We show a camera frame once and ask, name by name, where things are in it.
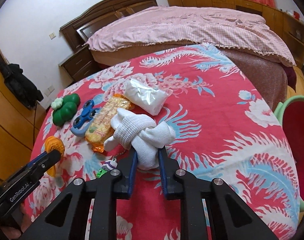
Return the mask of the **yellow orange knitted item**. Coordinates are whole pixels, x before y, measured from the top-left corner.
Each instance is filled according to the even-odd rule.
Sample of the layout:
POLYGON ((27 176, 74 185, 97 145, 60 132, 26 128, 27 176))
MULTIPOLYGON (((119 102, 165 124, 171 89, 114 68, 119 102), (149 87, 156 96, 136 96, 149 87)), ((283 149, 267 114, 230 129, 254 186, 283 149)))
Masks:
MULTIPOLYGON (((60 153, 60 159, 63 158, 64 156, 64 152, 65 152, 65 146, 63 144, 63 141, 55 136, 50 136, 47 137, 45 142, 44 142, 44 146, 45 146, 45 151, 47 153, 52 152, 53 150, 56 150, 60 153)), ((53 167, 51 167, 49 170, 47 170, 47 174, 50 177, 55 177, 57 168, 56 165, 54 165, 53 167)))

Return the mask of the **knotted white sock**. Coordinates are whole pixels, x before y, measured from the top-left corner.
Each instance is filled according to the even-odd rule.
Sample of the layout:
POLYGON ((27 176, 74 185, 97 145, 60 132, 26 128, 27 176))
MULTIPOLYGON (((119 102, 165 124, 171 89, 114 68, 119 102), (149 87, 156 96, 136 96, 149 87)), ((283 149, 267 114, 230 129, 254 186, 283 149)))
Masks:
POLYGON ((171 144, 176 137, 174 129, 165 121, 157 124, 148 115, 135 114, 123 108, 117 109, 110 125, 114 133, 104 141, 104 150, 109 152, 118 145, 126 150, 134 148, 141 170, 159 167, 158 150, 171 144))

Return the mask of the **yellow snack packet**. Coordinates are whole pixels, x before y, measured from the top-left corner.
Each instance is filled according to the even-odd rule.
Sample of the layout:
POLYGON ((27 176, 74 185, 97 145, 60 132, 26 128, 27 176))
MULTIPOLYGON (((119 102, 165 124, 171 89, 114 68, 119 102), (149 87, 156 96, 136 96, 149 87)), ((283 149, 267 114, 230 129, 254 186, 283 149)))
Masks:
POLYGON ((121 94, 112 96, 95 115, 93 122, 85 132, 85 140, 91 145, 94 152, 104 152, 104 142, 113 135, 111 119, 117 114, 117 109, 131 110, 134 105, 121 94))

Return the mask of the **blue fidget spinner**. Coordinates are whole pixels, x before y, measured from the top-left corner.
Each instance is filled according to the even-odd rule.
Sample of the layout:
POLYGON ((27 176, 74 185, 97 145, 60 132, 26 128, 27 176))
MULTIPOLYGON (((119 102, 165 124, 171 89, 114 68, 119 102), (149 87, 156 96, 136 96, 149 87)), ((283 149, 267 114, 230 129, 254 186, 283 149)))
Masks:
POLYGON ((81 114, 73 121, 73 125, 70 129, 72 134, 76 137, 85 137, 85 133, 101 109, 101 107, 95 107, 95 102, 93 100, 85 102, 81 114))

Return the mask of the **green clover-shaped toy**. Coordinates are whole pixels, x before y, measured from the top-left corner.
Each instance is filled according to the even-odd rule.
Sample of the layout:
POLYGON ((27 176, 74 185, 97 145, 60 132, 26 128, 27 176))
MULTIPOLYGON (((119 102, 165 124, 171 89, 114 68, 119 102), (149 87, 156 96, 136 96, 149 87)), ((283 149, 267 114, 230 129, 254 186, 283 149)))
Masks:
POLYGON ((79 105, 80 97, 76 93, 56 98, 51 103, 53 124, 61 127, 70 121, 77 113, 79 105))

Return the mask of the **white plastic tissue pack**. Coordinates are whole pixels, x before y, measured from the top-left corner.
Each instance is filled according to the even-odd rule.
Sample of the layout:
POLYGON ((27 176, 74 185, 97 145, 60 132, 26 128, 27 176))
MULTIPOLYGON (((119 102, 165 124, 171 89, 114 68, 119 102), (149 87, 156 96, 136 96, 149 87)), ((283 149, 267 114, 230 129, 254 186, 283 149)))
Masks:
POLYGON ((133 78, 127 81, 123 95, 153 116, 157 116, 160 113, 169 96, 167 92, 152 88, 133 78))

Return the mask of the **red floral table cloth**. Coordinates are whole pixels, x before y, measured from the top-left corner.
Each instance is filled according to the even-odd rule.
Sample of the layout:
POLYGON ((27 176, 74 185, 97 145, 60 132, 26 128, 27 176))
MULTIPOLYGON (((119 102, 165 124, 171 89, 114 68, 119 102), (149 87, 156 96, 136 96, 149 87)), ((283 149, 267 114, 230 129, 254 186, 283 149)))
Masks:
MULTIPOLYGON (((158 116, 173 128, 168 156, 197 178, 222 178, 256 212, 279 239, 290 239, 299 223, 299 182, 290 146, 273 111, 245 75, 218 49, 195 45, 163 50, 119 63, 59 93, 76 93, 103 107, 123 94, 131 78, 168 93, 158 116)), ((57 128, 49 111, 31 158, 44 152, 55 136, 65 145, 55 177, 44 174, 25 200, 34 221, 75 178, 95 179, 104 161, 124 150, 94 153, 72 134, 73 120, 57 128)), ((130 200, 117 203, 117 239, 179 239, 179 201, 166 201, 159 170, 136 173, 130 200)))

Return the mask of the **black hanging jacket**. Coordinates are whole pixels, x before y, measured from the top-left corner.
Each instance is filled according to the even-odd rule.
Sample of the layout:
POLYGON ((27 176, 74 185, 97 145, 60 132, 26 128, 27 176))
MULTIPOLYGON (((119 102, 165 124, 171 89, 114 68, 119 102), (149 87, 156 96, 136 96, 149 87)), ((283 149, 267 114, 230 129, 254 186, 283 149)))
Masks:
POLYGON ((41 91, 23 74, 18 64, 2 64, 0 72, 6 87, 26 108, 34 108, 37 102, 43 101, 41 91))

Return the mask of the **dark wooden nightstand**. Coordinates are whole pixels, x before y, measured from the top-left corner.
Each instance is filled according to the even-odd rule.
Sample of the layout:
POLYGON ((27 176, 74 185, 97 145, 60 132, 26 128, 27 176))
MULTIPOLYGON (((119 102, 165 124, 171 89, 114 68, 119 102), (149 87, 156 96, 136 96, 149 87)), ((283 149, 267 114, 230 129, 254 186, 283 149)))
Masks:
POLYGON ((97 62, 93 59, 89 46, 82 46, 59 64, 74 82, 78 82, 98 71, 97 62))

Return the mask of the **dark wooden headboard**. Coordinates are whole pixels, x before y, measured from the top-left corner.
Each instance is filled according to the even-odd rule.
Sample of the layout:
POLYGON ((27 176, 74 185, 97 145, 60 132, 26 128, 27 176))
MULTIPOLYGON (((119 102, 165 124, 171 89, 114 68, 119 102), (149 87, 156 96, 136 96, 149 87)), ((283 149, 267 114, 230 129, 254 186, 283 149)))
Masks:
POLYGON ((157 6, 156 0, 103 0, 60 28, 70 48, 76 52, 99 29, 123 17, 149 7, 157 6))

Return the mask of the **pink checked bedspread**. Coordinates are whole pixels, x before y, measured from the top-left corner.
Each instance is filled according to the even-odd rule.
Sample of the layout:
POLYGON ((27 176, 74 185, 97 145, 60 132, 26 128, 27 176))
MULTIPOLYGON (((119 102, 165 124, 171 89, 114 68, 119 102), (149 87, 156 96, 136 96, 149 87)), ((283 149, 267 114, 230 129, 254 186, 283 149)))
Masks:
POLYGON ((150 7, 96 31, 86 42, 92 51, 114 52, 155 44, 209 43, 296 65, 285 42, 262 16, 213 7, 150 7))

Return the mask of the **red bin with green rim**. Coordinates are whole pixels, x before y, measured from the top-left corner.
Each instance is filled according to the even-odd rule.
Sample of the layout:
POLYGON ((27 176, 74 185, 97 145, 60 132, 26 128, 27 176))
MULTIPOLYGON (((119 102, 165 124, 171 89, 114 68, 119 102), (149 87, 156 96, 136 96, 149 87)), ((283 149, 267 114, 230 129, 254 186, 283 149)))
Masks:
POLYGON ((304 96, 296 95, 278 103, 274 115, 286 135, 298 172, 300 211, 304 211, 304 96))

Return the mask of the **dark purple blanket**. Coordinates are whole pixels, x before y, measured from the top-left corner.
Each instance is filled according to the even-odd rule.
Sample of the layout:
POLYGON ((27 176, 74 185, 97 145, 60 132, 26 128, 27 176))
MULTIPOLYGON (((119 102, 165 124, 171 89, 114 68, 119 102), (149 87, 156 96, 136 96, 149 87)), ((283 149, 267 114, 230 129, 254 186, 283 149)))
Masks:
POLYGON ((296 72, 293 67, 283 67, 283 70, 286 73, 287 80, 288 80, 288 86, 291 87, 294 91, 296 91, 296 72))

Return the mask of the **long wooden low cabinet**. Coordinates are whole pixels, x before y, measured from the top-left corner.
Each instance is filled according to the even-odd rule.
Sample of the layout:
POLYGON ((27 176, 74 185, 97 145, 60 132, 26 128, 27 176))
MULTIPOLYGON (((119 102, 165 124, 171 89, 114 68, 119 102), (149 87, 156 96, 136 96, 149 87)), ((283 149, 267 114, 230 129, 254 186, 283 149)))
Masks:
POLYGON ((250 0, 168 0, 168 3, 170 6, 228 8, 257 14, 266 20, 266 24, 275 33, 283 31, 282 11, 250 0))

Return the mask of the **wooden corner shelf unit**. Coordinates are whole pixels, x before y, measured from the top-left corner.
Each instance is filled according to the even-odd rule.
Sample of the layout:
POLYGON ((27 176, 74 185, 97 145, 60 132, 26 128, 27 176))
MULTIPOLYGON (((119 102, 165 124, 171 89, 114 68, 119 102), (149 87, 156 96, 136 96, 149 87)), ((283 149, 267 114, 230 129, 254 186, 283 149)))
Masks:
POLYGON ((304 66, 304 24, 287 13, 283 13, 282 38, 292 53, 296 65, 304 66))

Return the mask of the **red cup on shelf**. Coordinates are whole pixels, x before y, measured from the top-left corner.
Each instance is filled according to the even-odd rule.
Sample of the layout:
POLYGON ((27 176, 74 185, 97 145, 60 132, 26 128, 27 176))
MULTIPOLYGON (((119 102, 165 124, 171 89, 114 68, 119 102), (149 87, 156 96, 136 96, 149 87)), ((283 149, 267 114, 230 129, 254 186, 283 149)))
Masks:
POLYGON ((300 14, 296 11, 293 11, 293 16, 295 19, 300 20, 300 14))

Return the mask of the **small keychain charm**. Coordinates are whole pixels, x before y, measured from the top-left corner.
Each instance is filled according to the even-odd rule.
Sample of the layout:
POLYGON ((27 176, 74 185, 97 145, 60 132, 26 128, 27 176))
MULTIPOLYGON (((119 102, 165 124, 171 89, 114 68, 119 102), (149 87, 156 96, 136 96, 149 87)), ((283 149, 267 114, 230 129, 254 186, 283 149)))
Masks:
POLYGON ((128 150, 124 150, 123 152, 117 153, 116 155, 113 155, 109 159, 104 161, 101 168, 96 172, 95 178, 99 179, 104 174, 112 170, 116 170, 117 168, 123 170, 123 168, 125 167, 123 159, 127 157, 127 154, 128 154, 128 150))

